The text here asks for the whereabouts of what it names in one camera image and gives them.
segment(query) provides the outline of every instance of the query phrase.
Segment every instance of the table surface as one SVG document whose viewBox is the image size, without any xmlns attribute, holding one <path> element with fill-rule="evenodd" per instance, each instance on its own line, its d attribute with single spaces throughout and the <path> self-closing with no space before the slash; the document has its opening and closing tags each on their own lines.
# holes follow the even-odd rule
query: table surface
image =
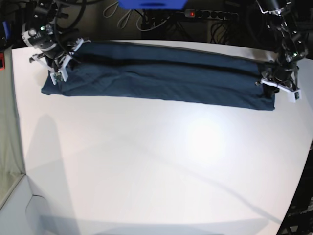
<svg viewBox="0 0 313 235">
<path fill-rule="evenodd" d="M 225 45 L 134 41 L 269 60 Z M 26 173 L 60 234 L 275 235 L 313 136 L 303 99 L 276 95 L 272 112 L 125 97 L 44 95 L 47 71 L 13 50 Z"/>
</svg>

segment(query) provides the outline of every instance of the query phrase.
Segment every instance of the power strip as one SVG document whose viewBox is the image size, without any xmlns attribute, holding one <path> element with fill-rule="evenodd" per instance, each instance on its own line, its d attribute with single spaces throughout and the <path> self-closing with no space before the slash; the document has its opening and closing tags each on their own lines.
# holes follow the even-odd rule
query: power strip
<svg viewBox="0 0 313 235">
<path fill-rule="evenodd" d="M 185 10 L 185 17 L 188 18 L 202 18 L 202 19 L 213 19 L 213 20 L 232 20 L 237 21 L 239 19 L 239 15 L 233 12 L 225 12 L 225 11 L 209 11 L 209 10 Z"/>
</svg>

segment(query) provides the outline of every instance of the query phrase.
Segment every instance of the cable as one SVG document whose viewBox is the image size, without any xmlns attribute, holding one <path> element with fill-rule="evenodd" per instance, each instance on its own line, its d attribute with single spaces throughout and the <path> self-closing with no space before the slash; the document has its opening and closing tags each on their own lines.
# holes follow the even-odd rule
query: cable
<svg viewBox="0 0 313 235">
<path fill-rule="evenodd" d="M 216 22 L 216 23 L 212 24 L 211 29 L 210 29 L 210 31 L 211 31 L 211 41 L 210 41 L 210 43 L 217 43 L 215 41 L 215 34 L 216 34 L 217 30 L 219 30 L 222 27 L 222 25 L 223 25 L 223 22 Z"/>
<path fill-rule="evenodd" d="M 230 40 L 236 40 L 236 44 L 240 44 L 241 38 L 246 38 L 245 31 L 241 30 L 241 25 L 238 23 L 230 22 L 229 31 L 226 36 L 226 40 L 229 42 Z"/>
<path fill-rule="evenodd" d="M 137 11 L 136 9 L 134 9 L 134 11 L 141 15 L 141 17 L 145 20 L 145 17 L 139 11 Z"/>
<path fill-rule="evenodd" d="M 10 11 L 9 13 L 6 13 L 4 16 L 9 16 L 9 15 L 11 15 L 11 14 L 13 14 L 13 13 L 17 13 L 17 12 L 18 12 L 18 10 Z"/>
<path fill-rule="evenodd" d="M 227 28 L 222 24 L 222 27 L 224 30 L 221 30 L 218 35 L 216 35 L 216 41 L 218 44 L 221 44 L 221 40 L 225 37 L 225 34 L 227 33 Z"/>
<path fill-rule="evenodd" d="M 64 6 L 82 6 L 83 3 L 82 2 L 75 2 L 75 3 L 68 3 L 66 1 L 63 1 L 63 0 L 55 0 L 56 2 L 64 5 Z M 94 1 L 88 1 L 86 3 L 86 6 L 90 6 L 90 5 L 94 5 L 94 4 L 97 4 L 99 2 L 102 2 L 102 1 L 105 1 L 105 0 L 94 0 Z"/>
<path fill-rule="evenodd" d="M 257 36 L 257 38 L 259 38 L 259 37 L 261 36 L 261 34 L 262 34 L 262 32 L 263 32 L 263 28 L 264 28 L 264 26 L 265 26 L 265 21 L 264 21 L 264 15 L 262 14 L 262 23 L 261 23 L 261 28 L 260 28 L 260 30 L 259 30 L 259 32 L 258 32 L 258 34 L 256 35 L 256 36 Z"/>
<path fill-rule="evenodd" d="M 62 10 L 62 6 L 60 5 L 58 10 L 57 10 L 57 14 L 56 16 L 58 16 L 60 13 L 61 13 L 61 10 Z M 60 46 L 60 48 L 68 55 L 71 57 L 71 59 L 75 60 L 77 63 L 81 63 L 78 59 L 76 59 L 74 56 L 72 56 L 70 54 L 70 52 L 62 45 L 60 39 L 59 39 L 59 31 L 57 30 L 57 17 L 54 18 L 54 24 L 53 24 L 53 31 L 54 31 L 54 37 L 55 37 L 55 40 L 57 41 L 58 45 Z"/>
<path fill-rule="evenodd" d="M 174 27 L 175 27 L 174 33 L 178 31 L 183 36 L 183 39 L 187 41 L 189 40 L 188 36 L 184 33 L 183 29 L 179 26 L 178 22 L 175 22 Z"/>
<path fill-rule="evenodd" d="M 119 3 L 118 3 L 118 1 L 117 1 L 117 2 L 115 2 L 115 3 L 113 3 L 113 4 L 111 4 L 110 6 L 108 6 L 107 8 L 105 8 L 105 9 L 103 10 L 103 13 L 102 13 L 103 17 L 104 17 L 104 18 L 110 18 L 111 16 L 113 16 L 113 15 L 115 14 L 115 12 L 117 11 L 118 6 L 119 6 Z M 108 10 L 110 10 L 111 8 L 113 8 L 113 12 L 112 12 L 111 14 L 109 14 L 109 15 L 106 15 L 106 12 L 107 12 Z M 117 22 L 117 27 L 118 27 L 118 28 L 124 29 L 124 28 L 126 27 L 126 25 L 127 25 L 127 23 L 128 23 L 128 20 L 129 20 L 129 18 L 130 18 L 130 16 L 131 16 L 132 12 L 133 12 L 133 10 L 130 9 L 130 10 L 128 10 L 128 11 L 126 12 L 125 15 L 123 15 L 123 16 L 121 17 L 121 19 Z"/>
<path fill-rule="evenodd" d="M 225 27 L 225 26 L 223 25 L 223 28 L 225 29 L 225 31 L 222 31 L 222 32 L 220 32 L 220 33 L 217 35 L 217 42 L 218 42 L 219 44 L 224 44 L 224 45 L 226 45 L 226 43 L 229 42 L 229 39 L 230 39 L 230 36 L 231 36 L 231 34 L 229 34 L 229 33 L 230 33 L 232 27 L 231 27 L 231 22 L 227 22 L 227 23 L 228 23 L 228 24 L 227 24 L 227 27 Z"/>
<path fill-rule="evenodd" d="M 277 50 L 277 47 L 278 47 L 278 44 L 276 42 L 276 45 L 274 47 L 268 47 L 268 46 L 265 46 L 264 44 L 262 44 L 259 40 L 259 38 L 254 34 L 254 31 L 251 27 L 251 24 L 250 24 L 250 15 L 252 13 L 252 11 L 255 9 L 255 5 L 251 5 L 250 7 L 247 8 L 247 11 L 246 11 L 246 26 L 248 28 L 248 31 L 251 35 L 251 37 L 253 38 L 253 40 L 255 41 L 255 43 L 262 49 L 265 49 L 265 50 L 271 50 L 271 51 L 276 51 Z"/>
<path fill-rule="evenodd" d="M 175 34 L 175 32 L 177 31 L 177 26 L 174 23 L 169 22 L 166 25 L 166 28 L 164 29 L 165 32 L 167 32 L 167 38 L 168 39 L 172 39 L 172 36 Z"/>
<path fill-rule="evenodd" d="M 73 29 L 77 26 L 77 24 L 81 21 L 84 13 L 85 13 L 85 10 L 86 10 L 86 3 L 87 3 L 87 0 L 83 0 L 82 1 L 82 7 L 78 13 L 78 16 L 76 17 L 76 19 L 74 20 L 74 22 L 67 28 L 64 28 L 63 30 L 69 30 L 69 29 Z"/>
<path fill-rule="evenodd" d="M 179 21 L 177 21 L 177 24 L 181 28 L 182 33 L 188 38 L 188 40 L 194 42 L 195 40 L 190 36 L 189 33 L 187 33 L 186 29 L 182 26 L 182 24 Z"/>
<path fill-rule="evenodd" d="M 170 17 L 167 17 L 165 21 L 163 21 L 162 23 L 158 24 L 157 26 L 152 26 L 152 27 L 149 28 L 149 29 L 141 29 L 141 28 L 138 26 L 138 23 L 139 23 L 140 18 L 141 18 L 141 17 L 139 17 L 138 20 L 137 20 L 137 22 L 136 22 L 136 27 L 137 27 L 137 29 L 138 29 L 139 31 L 141 31 L 141 32 L 148 32 L 148 31 L 152 31 L 152 30 L 154 30 L 154 29 L 156 29 L 156 28 L 159 28 L 159 27 L 161 27 L 162 25 L 164 25 Z"/>
<path fill-rule="evenodd" d="M 5 16 L 5 12 L 6 12 L 5 9 L 6 9 L 6 7 L 8 5 L 16 5 L 19 8 L 19 10 L 21 9 L 21 6 L 19 5 L 19 3 L 17 3 L 17 2 L 9 2 L 9 1 L 5 0 L 5 1 L 3 1 L 1 3 L 1 7 L 0 7 L 1 14 L 4 15 L 4 16 Z"/>
</svg>

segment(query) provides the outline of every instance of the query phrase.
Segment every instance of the black cable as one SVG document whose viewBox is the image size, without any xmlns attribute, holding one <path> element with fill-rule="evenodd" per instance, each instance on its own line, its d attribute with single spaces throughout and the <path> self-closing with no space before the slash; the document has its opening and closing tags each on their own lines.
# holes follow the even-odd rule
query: black cable
<svg viewBox="0 0 313 235">
<path fill-rule="evenodd" d="M 232 23 L 232 27 L 230 28 L 230 31 L 227 35 L 228 40 L 236 40 L 235 43 L 240 44 L 241 38 L 246 38 L 245 32 L 242 31 L 241 25 Z"/>
<path fill-rule="evenodd" d="M 172 36 L 176 33 L 177 30 L 177 26 L 174 24 L 173 19 L 170 18 L 165 28 L 167 38 L 171 40 Z"/>
<path fill-rule="evenodd" d="M 184 40 L 187 40 L 187 41 L 189 40 L 188 37 L 186 36 L 186 34 L 184 34 L 183 30 L 181 29 L 181 27 L 178 25 L 177 22 L 175 22 L 174 27 L 175 27 L 174 33 L 175 33 L 176 31 L 178 31 L 178 32 L 183 36 L 183 39 L 184 39 Z"/>
<path fill-rule="evenodd" d="M 54 72 L 58 71 L 58 66 L 55 63 L 55 59 L 57 58 L 57 55 L 58 55 L 58 53 L 55 53 L 55 55 L 53 56 L 53 59 L 52 59 L 52 63 L 51 63 L 51 67 L 54 69 Z"/>
<path fill-rule="evenodd" d="M 195 40 L 190 36 L 190 34 L 186 31 L 186 29 L 182 26 L 182 24 L 177 21 L 177 24 L 179 25 L 179 27 L 181 28 L 182 30 L 182 33 L 189 39 L 191 40 L 192 42 L 194 42 Z"/>
<path fill-rule="evenodd" d="M 9 1 L 3 1 L 1 4 L 1 14 L 5 16 L 5 9 L 8 5 L 16 5 L 19 10 L 21 9 L 21 6 L 17 2 L 9 2 Z"/>
<path fill-rule="evenodd" d="M 142 9 L 142 14 L 143 14 L 144 19 L 146 19 L 146 11 L 145 11 L 145 9 Z"/>
<path fill-rule="evenodd" d="M 55 17 L 55 20 L 54 20 L 54 24 L 53 24 L 53 31 L 54 31 L 54 37 L 55 37 L 55 40 L 57 41 L 58 45 L 60 46 L 60 48 L 67 54 L 69 55 L 73 60 L 75 60 L 77 63 L 81 63 L 78 59 L 76 59 L 74 56 L 72 56 L 70 54 L 70 52 L 62 45 L 60 39 L 59 39 L 59 31 L 57 30 L 57 16 L 61 13 L 61 10 L 62 10 L 62 6 L 60 5 L 59 8 L 58 8 L 58 11 L 57 11 L 57 14 L 56 14 L 56 17 Z"/>
<path fill-rule="evenodd" d="M 11 15 L 11 14 L 13 14 L 13 13 L 17 13 L 17 12 L 18 12 L 18 10 L 10 11 L 9 13 L 6 13 L 4 16 L 9 16 L 9 15 Z"/>
<path fill-rule="evenodd" d="M 223 28 L 225 29 L 225 31 L 222 30 L 222 31 L 216 36 L 216 40 L 217 40 L 217 43 L 218 43 L 218 44 L 224 44 L 223 41 L 225 41 L 225 37 L 226 37 L 226 35 L 227 35 L 227 31 L 228 31 L 228 28 L 229 28 L 229 27 L 225 27 L 224 24 L 223 24 L 222 26 L 223 26 Z"/>
<path fill-rule="evenodd" d="M 261 23 L 261 28 L 260 28 L 260 30 L 259 30 L 259 32 L 258 32 L 258 34 L 256 35 L 256 36 L 257 36 L 257 38 L 259 38 L 259 37 L 261 36 L 261 34 L 262 34 L 262 32 L 263 32 L 263 28 L 264 28 L 264 26 L 265 26 L 264 14 L 262 14 L 262 23 Z"/>
<path fill-rule="evenodd" d="M 287 227 L 286 227 L 286 231 L 287 231 L 288 235 L 293 235 L 293 233 L 292 233 L 290 227 L 287 226 Z"/>
<path fill-rule="evenodd" d="M 262 49 L 265 49 L 265 50 L 270 50 L 270 51 L 276 51 L 276 48 L 277 45 L 275 45 L 275 47 L 268 47 L 264 44 L 262 44 L 259 40 L 259 38 L 254 34 L 254 31 L 251 27 L 251 24 L 250 24 L 250 15 L 252 13 L 252 11 L 255 9 L 255 5 L 252 5 L 250 7 L 247 8 L 247 11 L 246 11 L 246 26 L 248 28 L 248 31 L 250 32 L 250 35 L 251 37 L 253 38 L 253 40 L 255 41 L 255 43 Z"/>
<path fill-rule="evenodd" d="M 229 43 L 231 39 L 238 39 L 238 37 L 240 36 L 239 27 L 235 28 L 234 26 L 234 22 L 229 22 L 227 30 L 225 32 L 224 41 L 222 42 L 223 44 Z"/>
<path fill-rule="evenodd" d="M 69 29 L 73 29 L 77 26 L 77 24 L 80 22 L 80 20 L 82 19 L 83 15 L 84 15 L 84 12 L 86 10 L 86 3 L 87 3 L 87 0 L 83 0 L 82 1 L 82 7 L 80 8 L 80 11 L 78 13 L 78 16 L 76 17 L 76 19 L 74 20 L 74 22 L 67 28 L 64 28 L 63 30 L 69 30 Z"/>
<path fill-rule="evenodd" d="M 308 41 L 309 41 L 309 36 L 310 36 L 310 33 L 306 33 L 305 39 L 304 39 L 305 43 L 308 43 Z"/>
<path fill-rule="evenodd" d="M 141 15 L 141 17 L 144 19 L 144 16 L 139 11 L 137 11 L 136 9 L 134 11 Z"/>
<path fill-rule="evenodd" d="M 222 25 L 223 25 L 223 22 L 216 22 L 216 23 L 212 24 L 211 30 L 210 30 L 211 31 L 211 41 L 210 41 L 210 43 L 212 43 L 212 42 L 217 43 L 215 41 L 215 34 L 217 33 L 217 30 L 219 30 L 222 27 Z"/>
<path fill-rule="evenodd" d="M 62 4 L 62 5 L 65 5 L 65 6 L 82 6 L 83 5 L 82 2 L 68 3 L 68 2 L 63 1 L 63 0 L 55 0 L 55 1 Z M 105 1 L 105 0 L 88 1 L 86 3 L 86 6 L 94 5 L 94 4 L 97 4 L 97 3 L 102 2 L 102 1 Z"/>
</svg>

